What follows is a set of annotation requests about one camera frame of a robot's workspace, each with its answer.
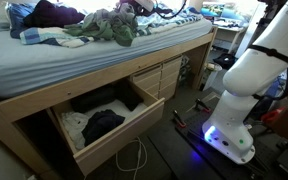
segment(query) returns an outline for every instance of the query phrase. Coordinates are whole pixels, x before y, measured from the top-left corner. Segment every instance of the red object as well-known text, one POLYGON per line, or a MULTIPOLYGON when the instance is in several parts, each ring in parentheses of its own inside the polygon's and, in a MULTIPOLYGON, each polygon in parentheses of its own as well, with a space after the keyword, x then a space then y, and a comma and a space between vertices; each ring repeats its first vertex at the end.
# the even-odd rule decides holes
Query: red object
POLYGON ((273 122, 274 120, 276 120, 276 117, 285 109, 285 107, 281 107, 281 108, 278 108, 278 109, 275 109, 273 111, 270 111, 266 114, 264 114, 262 117, 261 117, 261 121, 265 122, 265 123, 271 123, 273 122))

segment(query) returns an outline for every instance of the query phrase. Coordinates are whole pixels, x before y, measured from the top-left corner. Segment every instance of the blue light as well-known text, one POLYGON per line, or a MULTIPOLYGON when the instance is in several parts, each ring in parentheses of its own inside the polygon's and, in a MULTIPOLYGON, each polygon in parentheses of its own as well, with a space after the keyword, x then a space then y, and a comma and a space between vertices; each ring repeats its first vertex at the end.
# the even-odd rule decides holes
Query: blue light
POLYGON ((216 130, 215 127, 214 127, 214 126, 211 126, 211 127, 206 131, 206 133, 205 133, 205 135, 204 135, 204 139, 205 139, 205 140, 211 139, 211 134, 212 134, 215 130, 216 130))

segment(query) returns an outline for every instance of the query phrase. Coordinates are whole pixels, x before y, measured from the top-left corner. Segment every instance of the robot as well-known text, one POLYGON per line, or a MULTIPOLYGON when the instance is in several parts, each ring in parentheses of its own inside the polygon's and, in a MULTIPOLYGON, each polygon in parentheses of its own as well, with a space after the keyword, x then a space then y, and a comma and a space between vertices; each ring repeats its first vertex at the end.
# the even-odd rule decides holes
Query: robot
POLYGON ((202 127, 205 141, 237 164, 249 162, 255 155, 255 148, 243 121, 275 78, 286 69, 288 2, 224 75, 226 90, 202 127))

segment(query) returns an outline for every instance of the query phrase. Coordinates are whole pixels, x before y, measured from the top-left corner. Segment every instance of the white cable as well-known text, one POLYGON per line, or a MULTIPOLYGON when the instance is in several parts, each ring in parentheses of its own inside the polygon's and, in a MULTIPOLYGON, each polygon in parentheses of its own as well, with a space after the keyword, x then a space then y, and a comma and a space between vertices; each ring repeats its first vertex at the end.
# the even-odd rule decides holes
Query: white cable
POLYGON ((137 171, 141 168, 143 168, 147 162, 147 151, 146 151, 146 147, 145 145, 142 143, 141 139, 139 137, 137 137, 137 140, 133 140, 129 143, 133 143, 133 142, 138 142, 139 144, 139 149, 138 149, 138 152, 137 152, 137 165, 136 165, 136 168, 133 168, 133 169, 123 169, 120 167, 120 165, 118 164, 118 153, 116 153, 115 155, 115 158, 116 158, 116 166, 117 168, 120 170, 120 171, 123 171, 123 172, 131 172, 131 171, 135 171, 134 173, 134 176, 133 176, 133 180, 135 180, 136 178, 136 174, 137 174, 137 171), (143 150, 144 150, 144 156, 145 156, 145 161, 144 163, 140 166, 140 161, 141 161, 141 156, 142 156, 142 147, 143 147, 143 150))

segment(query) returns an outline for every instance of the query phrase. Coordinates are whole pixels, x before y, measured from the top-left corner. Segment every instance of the wooden drawer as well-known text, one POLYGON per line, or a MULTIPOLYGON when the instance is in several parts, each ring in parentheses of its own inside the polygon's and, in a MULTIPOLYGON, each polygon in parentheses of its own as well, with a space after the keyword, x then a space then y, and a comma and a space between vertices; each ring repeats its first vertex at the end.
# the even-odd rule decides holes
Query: wooden drawer
POLYGON ((172 84, 172 83, 176 83, 177 82, 177 78, 178 78, 178 74, 179 71, 176 71, 175 73, 167 76, 166 78, 161 80, 161 85, 160 85, 160 89, 164 89, 166 86, 172 84))
POLYGON ((146 91, 152 95, 157 94, 160 89, 160 83, 153 85, 152 87, 146 89, 146 91))
POLYGON ((165 98, 165 100, 170 99, 175 94, 176 84, 175 82, 161 89, 158 93, 158 98, 165 98))
POLYGON ((138 87, 142 89, 149 89, 155 84, 158 84, 160 82, 160 79, 161 79, 161 71, 156 72, 155 74, 145 79, 142 79, 141 81, 134 82, 134 84, 136 84, 138 87))
POLYGON ((165 79, 167 76, 179 71, 181 63, 182 57, 178 57, 163 63, 161 79, 165 79))
POLYGON ((142 80, 147 79, 153 75, 156 75, 157 73, 160 73, 161 69, 162 69, 162 65, 160 65, 160 64, 146 68, 140 72, 137 72, 137 73, 131 75, 130 80, 132 82, 135 82, 135 83, 142 81, 142 80))
POLYGON ((62 122, 61 114, 71 111, 70 103, 67 101, 52 107, 73 157, 85 176, 162 118, 164 99, 157 100, 133 83, 131 85, 147 107, 82 150, 75 148, 62 122))

